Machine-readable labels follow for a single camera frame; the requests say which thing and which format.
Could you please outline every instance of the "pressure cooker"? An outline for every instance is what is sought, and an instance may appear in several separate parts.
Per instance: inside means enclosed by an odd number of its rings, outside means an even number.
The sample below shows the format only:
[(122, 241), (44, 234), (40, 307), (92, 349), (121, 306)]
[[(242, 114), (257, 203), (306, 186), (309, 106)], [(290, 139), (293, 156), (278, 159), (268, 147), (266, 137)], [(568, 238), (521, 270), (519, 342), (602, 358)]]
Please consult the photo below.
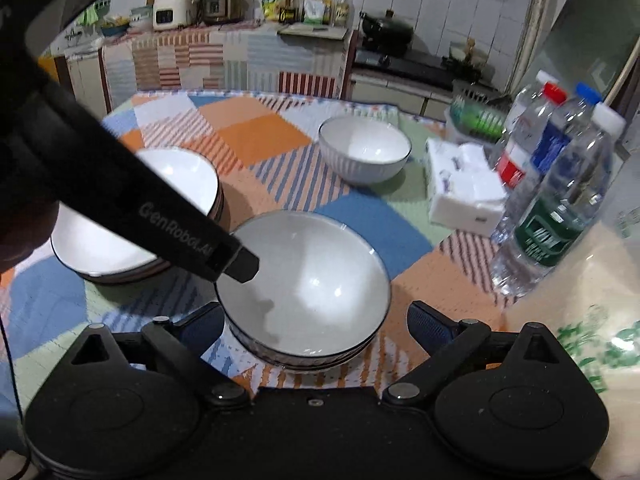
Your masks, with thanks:
[(202, 21), (207, 25), (242, 20), (242, 0), (200, 0)]

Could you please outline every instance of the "green bottle label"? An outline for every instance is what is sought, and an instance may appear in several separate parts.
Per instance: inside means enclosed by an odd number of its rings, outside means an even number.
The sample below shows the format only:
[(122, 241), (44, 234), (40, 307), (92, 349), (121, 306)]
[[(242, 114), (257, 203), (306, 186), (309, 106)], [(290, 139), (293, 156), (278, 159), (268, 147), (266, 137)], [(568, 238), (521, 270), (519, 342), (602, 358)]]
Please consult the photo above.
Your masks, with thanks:
[(529, 258), (542, 266), (553, 267), (581, 232), (581, 229), (568, 225), (555, 210), (549, 210), (538, 199), (513, 235)]

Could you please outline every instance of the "pipe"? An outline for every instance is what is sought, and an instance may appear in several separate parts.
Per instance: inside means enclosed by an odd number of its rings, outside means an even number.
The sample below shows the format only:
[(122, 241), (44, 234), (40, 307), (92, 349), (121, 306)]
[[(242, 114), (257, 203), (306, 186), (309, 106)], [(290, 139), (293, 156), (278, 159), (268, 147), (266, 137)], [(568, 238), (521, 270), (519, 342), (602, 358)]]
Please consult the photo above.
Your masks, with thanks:
[(546, 8), (548, 7), (548, 2), (549, 0), (534, 0), (530, 27), (527, 29), (522, 51), (510, 78), (510, 92), (515, 92), (516, 86), (529, 67), (529, 62), (533, 54), (533, 47), (535, 46), (536, 40), (540, 34), (540, 25), (542, 24), (542, 18), (545, 15)]
[(620, 72), (618, 79), (616, 79), (616, 82), (613, 83), (613, 86), (611, 87), (609, 94), (607, 95), (606, 99), (604, 99), (604, 104), (606, 104), (607, 106), (611, 106), (613, 99), (615, 99), (616, 96), (618, 95), (618, 92), (620, 92), (620, 89), (622, 88), (622, 85), (625, 83), (626, 78), (631, 72), (631, 69), (636, 64), (636, 60), (638, 59), (638, 56), (640, 56), (640, 37), (638, 37), (638, 40), (636, 41), (636, 46), (631, 51), (631, 54), (629, 55), (629, 59), (626, 60), (625, 66), (623, 67), (622, 72)]
[(511, 69), (511, 73), (509, 74), (509, 78), (507, 79), (507, 84), (505, 85), (505, 90), (511, 89), (511, 84), (513, 83), (513, 75), (517, 65), (520, 63), (520, 57), (522, 56), (522, 47), (524, 46), (524, 39), (529, 31), (529, 27), (531, 26), (531, 15), (533, 13), (533, 4), (534, 0), (529, 0), (529, 4), (527, 5), (527, 12), (525, 13), (524, 18), (524, 27), (522, 28), (522, 32), (520, 33), (520, 39), (518, 40), (518, 47), (516, 49), (516, 57), (513, 63), (513, 67)]

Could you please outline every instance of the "blue bowl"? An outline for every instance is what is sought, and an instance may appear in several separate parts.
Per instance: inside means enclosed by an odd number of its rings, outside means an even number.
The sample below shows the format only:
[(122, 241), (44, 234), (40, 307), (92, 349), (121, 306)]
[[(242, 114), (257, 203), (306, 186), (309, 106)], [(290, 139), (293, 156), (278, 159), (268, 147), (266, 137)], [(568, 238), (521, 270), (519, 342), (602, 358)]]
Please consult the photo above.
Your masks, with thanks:
[(105, 38), (111, 38), (113, 36), (122, 36), (129, 28), (129, 23), (124, 25), (117, 25), (116, 27), (100, 27), (102, 35)]

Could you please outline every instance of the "white bottle cap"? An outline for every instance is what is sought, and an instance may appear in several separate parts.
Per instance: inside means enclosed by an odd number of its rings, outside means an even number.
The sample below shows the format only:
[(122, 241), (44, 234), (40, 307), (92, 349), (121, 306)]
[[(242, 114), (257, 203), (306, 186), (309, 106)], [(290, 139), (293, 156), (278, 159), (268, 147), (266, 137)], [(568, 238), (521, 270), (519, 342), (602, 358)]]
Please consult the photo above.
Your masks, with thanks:
[(558, 84), (558, 79), (546, 73), (544, 70), (538, 70), (536, 81), (542, 85), (545, 85), (546, 83), (553, 83), (554, 85)]
[(626, 121), (604, 103), (596, 104), (591, 122), (616, 140), (625, 131)]

